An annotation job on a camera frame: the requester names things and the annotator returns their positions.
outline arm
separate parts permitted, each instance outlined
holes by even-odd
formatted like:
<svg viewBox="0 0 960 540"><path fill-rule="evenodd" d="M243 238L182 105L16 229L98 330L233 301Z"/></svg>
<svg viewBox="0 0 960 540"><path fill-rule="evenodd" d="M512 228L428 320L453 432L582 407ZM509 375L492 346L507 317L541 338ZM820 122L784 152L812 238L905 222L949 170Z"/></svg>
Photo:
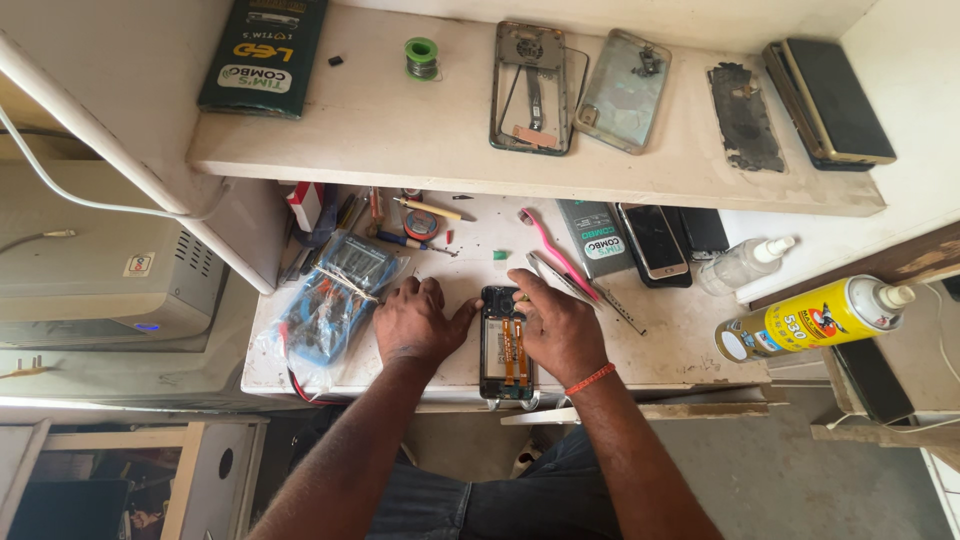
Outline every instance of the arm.
<svg viewBox="0 0 960 540"><path fill-rule="evenodd" d="M364 537L423 388L482 305L467 300L447 321L433 278L390 293L373 315L383 372L297 466L250 540Z"/></svg>
<svg viewBox="0 0 960 540"><path fill-rule="evenodd" d="M523 346L565 388L607 364L603 333L593 308L526 270L511 270L530 302ZM616 372L572 397L587 429L623 537L721 539L680 470L636 408Z"/></svg>

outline spray bottle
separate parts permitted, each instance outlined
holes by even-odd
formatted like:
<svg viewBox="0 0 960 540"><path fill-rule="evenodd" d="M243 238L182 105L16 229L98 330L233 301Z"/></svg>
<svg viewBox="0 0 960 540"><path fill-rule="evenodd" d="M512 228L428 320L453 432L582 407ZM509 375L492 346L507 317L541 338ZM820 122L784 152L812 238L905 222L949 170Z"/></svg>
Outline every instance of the spray bottle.
<svg viewBox="0 0 960 540"><path fill-rule="evenodd" d="M724 321L713 338L734 362L831 347L898 329L916 298L908 286L853 276Z"/></svg>
<svg viewBox="0 0 960 540"><path fill-rule="evenodd" d="M783 252L794 243L791 236L777 240L746 240L701 266L697 282L713 296L730 294L749 282L776 272Z"/></svg>

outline orange flex cable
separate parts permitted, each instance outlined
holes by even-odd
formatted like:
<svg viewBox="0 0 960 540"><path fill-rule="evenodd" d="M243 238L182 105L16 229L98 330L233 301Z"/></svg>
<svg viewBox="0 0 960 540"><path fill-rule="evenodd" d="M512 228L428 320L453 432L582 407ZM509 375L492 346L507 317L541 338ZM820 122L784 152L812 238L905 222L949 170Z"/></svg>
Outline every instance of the orange flex cable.
<svg viewBox="0 0 960 540"><path fill-rule="evenodd" d="M520 370L520 386L527 385L527 354L523 352L523 324L514 319L516 333L516 367Z"/></svg>
<svg viewBox="0 0 960 540"><path fill-rule="evenodd" d="M510 317L503 318L503 364L507 368L507 379L504 386L514 385L514 340L510 330Z"/></svg>

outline red wire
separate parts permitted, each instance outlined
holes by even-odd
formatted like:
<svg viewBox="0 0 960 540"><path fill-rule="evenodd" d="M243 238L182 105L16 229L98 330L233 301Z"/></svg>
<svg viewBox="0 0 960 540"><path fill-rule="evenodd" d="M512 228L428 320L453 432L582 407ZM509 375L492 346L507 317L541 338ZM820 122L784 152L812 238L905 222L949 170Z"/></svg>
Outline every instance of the red wire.
<svg viewBox="0 0 960 540"><path fill-rule="evenodd" d="M313 404L313 405L347 405L347 404L349 403L349 402L325 402L325 401L320 401L320 400L311 400L310 398L306 397L306 393L303 392L303 388L301 388L301 387L300 387L300 383L297 382L297 376L294 375L293 370L290 369L290 368L287 368L287 374L290 376L290 383L294 385L294 390L297 390L297 394L298 394L301 398L303 398L304 401L306 401L306 402L309 403L309 404Z"/></svg>

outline yellow spray can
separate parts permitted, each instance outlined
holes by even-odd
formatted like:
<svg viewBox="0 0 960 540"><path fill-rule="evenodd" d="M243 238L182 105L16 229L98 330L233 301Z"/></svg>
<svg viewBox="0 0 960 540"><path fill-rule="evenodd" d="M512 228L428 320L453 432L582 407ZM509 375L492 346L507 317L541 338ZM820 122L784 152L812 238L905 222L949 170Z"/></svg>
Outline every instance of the yellow spray can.
<svg viewBox="0 0 960 540"><path fill-rule="evenodd" d="M725 321L714 339L734 362L829 347L899 328L903 307L915 299L908 286L853 276Z"/></svg>

